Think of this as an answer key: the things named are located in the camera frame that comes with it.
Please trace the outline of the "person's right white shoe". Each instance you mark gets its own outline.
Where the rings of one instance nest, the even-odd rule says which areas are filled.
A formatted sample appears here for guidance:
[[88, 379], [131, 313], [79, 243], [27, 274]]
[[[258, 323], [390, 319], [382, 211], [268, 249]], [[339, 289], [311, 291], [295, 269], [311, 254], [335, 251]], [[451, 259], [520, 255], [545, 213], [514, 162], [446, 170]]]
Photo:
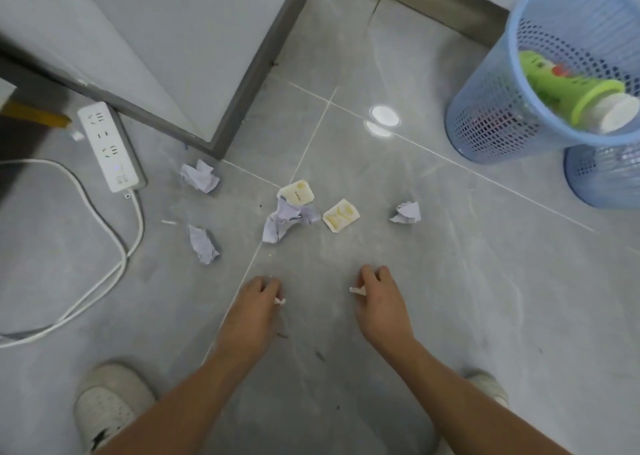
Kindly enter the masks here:
[[465, 378], [482, 393], [492, 398], [501, 406], [509, 409], [509, 398], [505, 389], [503, 389], [498, 380], [496, 380], [491, 374], [483, 370], [478, 370], [469, 374]]

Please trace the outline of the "person's right hand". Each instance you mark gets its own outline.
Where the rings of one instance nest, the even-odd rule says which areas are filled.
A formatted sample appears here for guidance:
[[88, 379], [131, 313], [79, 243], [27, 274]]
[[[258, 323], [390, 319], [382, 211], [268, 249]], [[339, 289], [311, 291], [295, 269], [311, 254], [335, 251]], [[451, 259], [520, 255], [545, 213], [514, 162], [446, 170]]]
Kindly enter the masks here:
[[414, 341], [410, 316], [397, 284], [394, 296], [355, 297], [356, 319], [360, 331], [381, 356], [391, 356]]

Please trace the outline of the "crumpled lilac paper ball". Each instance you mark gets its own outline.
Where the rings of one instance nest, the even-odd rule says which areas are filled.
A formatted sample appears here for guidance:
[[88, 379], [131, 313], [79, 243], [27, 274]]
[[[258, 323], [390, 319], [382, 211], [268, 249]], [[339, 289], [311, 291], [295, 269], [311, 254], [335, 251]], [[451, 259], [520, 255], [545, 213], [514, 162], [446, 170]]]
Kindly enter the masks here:
[[220, 255], [205, 229], [188, 225], [188, 233], [191, 247], [202, 264], [209, 265]]
[[214, 168], [202, 159], [198, 159], [194, 167], [183, 164], [179, 175], [186, 184], [204, 194], [213, 192], [220, 183], [220, 177], [214, 173]]

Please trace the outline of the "person's right forearm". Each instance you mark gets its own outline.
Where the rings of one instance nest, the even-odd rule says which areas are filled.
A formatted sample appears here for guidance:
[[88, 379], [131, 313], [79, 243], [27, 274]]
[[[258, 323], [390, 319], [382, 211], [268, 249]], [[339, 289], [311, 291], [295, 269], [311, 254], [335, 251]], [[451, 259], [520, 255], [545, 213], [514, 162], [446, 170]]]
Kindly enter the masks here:
[[384, 338], [376, 351], [405, 382], [455, 455], [572, 455], [412, 337]]

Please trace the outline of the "person's left hand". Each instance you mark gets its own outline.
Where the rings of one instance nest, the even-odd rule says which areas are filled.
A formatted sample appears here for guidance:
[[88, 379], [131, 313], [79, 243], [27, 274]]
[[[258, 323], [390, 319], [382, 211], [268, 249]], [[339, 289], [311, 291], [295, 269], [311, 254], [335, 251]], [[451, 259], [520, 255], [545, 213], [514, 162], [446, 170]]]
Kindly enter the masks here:
[[273, 337], [275, 317], [280, 306], [252, 302], [248, 296], [250, 281], [239, 290], [222, 322], [217, 348], [220, 351], [260, 357]]

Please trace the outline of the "green and white plastic bottle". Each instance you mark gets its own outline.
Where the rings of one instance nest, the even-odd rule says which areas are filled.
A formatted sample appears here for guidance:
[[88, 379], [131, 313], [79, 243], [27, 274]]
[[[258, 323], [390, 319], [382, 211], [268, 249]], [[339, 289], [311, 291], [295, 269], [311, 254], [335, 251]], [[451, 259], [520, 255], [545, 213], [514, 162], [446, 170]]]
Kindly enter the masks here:
[[610, 135], [640, 113], [640, 99], [628, 94], [619, 80], [572, 74], [532, 50], [518, 55], [538, 98], [575, 129]]

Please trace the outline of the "person's white shoe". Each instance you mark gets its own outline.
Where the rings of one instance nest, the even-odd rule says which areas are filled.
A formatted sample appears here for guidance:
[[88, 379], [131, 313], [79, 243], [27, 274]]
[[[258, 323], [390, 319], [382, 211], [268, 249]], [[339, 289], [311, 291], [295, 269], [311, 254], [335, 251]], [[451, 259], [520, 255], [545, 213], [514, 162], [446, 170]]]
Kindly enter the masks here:
[[73, 407], [85, 455], [93, 455], [155, 402], [151, 387], [132, 368], [109, 362], [91, 370]]
[[491, 374], [483, 370], [478, 370], [469, 374], [465, 378], [482, 393], [492, 398], [501, 406], [509, 409], [509, 398], [505, 389], [503, 389], [498, 380], [496, 380]]

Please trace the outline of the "yellow and white wrapper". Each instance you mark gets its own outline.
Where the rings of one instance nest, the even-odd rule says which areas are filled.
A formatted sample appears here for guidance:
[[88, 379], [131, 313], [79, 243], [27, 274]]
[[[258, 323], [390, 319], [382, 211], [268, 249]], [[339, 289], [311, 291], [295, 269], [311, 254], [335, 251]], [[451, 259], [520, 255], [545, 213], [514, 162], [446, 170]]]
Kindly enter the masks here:
[[308, 182], [301, 179], [281, 188], [276, 198], [283, 199], [292, 206], [306, 206], [314, 201], [315, 196]]
[[346, 199], [340, 200], [322, 216], [324, 224], [332, 233], [340, 233], [341, 230], [358, 219], [360, 219], [360, 213], [356, 207]]

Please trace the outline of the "white power strip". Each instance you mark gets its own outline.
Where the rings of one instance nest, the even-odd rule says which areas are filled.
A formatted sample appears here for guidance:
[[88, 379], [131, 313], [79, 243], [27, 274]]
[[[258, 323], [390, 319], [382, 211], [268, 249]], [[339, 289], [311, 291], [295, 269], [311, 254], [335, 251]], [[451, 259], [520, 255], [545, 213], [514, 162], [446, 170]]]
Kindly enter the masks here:
[[118, 113], [99, 102], [80, 108], [77, 116], [109, 190], [124, 193], [144, 188], [147, 179]]

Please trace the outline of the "yellow wooden strip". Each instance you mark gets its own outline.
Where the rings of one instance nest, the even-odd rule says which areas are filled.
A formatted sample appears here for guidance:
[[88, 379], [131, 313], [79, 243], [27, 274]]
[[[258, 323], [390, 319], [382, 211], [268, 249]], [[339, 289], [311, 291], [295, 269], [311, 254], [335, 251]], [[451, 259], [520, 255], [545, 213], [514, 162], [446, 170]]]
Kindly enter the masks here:
[[0, 108], [0, 116], [31, 122], [48, 128], [66, 129], [72, 123], [72, 119], [67, 115], [48, 112], [14, 100], [7, 101]]

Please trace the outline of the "blue mesh waste basket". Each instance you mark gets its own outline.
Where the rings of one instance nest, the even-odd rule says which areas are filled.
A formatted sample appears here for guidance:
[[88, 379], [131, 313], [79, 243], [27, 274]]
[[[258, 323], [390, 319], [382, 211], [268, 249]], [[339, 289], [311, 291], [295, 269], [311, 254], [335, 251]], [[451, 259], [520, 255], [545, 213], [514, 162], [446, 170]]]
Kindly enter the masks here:
[[640, 210], [640, 142], [570, 147], [564, 151], [563, 168], [568, 186], [585, 204]]
[[640, 100], [640, 0], [517, 0], [505, 30], [445, 114], [452, 146], [490, 165], [575, 145], [640, 141], [640, 110], [588, 115], [607, 98]]

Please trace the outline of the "large crumpled lilac paper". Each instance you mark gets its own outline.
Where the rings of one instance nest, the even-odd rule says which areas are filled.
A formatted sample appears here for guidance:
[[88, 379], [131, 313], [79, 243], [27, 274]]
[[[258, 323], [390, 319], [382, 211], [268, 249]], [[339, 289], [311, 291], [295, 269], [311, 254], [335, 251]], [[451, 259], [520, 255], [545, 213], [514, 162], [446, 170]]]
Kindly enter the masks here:
[[262, 242], [277, 244], [294, 225], [312, 225], [321, 215], [312, 206], [289, 203], [284, 197], [277, 197], [276, 211], [271, 213], [264, 225]]

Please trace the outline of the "person's left forearm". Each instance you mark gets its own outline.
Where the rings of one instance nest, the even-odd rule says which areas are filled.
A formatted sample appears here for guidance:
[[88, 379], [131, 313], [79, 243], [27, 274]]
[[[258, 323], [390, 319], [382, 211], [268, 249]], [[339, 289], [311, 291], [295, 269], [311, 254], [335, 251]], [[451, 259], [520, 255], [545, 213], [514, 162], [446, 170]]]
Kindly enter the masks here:
[[100, 448], [97, 455], [197, 455], [214, 421], [270, 340], [218, 341], [213, 354], [196, 372]]

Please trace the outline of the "person's left white shoe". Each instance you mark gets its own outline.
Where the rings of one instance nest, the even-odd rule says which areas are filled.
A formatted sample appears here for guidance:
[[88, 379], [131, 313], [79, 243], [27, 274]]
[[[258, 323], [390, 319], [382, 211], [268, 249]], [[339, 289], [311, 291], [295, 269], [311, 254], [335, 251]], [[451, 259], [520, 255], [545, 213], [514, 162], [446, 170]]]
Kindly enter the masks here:
[[151, 387], [132, 368], [109, 362], [91, 370], [73, 407], [85, 455], [93, 455], [155, 402]]

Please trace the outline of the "crumpled white paper ball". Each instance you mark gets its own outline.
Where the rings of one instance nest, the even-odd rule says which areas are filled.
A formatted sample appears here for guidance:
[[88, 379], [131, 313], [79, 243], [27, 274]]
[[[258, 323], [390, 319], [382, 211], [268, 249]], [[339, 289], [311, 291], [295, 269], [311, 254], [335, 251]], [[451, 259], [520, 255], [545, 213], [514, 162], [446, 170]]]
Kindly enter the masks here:
[[396, 207], [396, 214], [389, 219], [395, 224], [416, 224], [421, 221], [420, 206], [417, 202], [404, 202]]

